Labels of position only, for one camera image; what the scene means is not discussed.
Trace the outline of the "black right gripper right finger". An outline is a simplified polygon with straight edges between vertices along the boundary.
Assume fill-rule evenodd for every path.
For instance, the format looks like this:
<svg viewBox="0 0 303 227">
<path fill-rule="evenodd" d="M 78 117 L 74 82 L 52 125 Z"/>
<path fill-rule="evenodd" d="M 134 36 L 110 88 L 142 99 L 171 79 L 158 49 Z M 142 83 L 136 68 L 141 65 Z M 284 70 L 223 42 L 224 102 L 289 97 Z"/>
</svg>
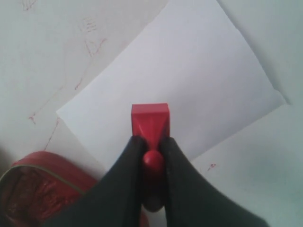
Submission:
<svg viewBox="0 0 303 227">
<path fill-rule="evenodd" d="M 267 227 L 268 223 L 213 187 L 173 138 L 160 142 L 165 160 L 169 227 Z"/>
</svg>

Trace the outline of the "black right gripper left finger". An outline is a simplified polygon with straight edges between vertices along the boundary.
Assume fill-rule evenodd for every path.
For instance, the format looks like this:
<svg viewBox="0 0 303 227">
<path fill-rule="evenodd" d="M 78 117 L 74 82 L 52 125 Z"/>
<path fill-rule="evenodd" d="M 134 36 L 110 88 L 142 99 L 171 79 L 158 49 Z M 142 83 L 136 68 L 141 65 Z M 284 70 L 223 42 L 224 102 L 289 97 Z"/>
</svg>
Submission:
<svg viewBox="0 0 303 227">
<path fill-rule="evenodd" d="M 46 227 L 138 227 L 141 215 L 141 160 L 145 141 L 132 136 L 106 175 Z"/>
</svg>

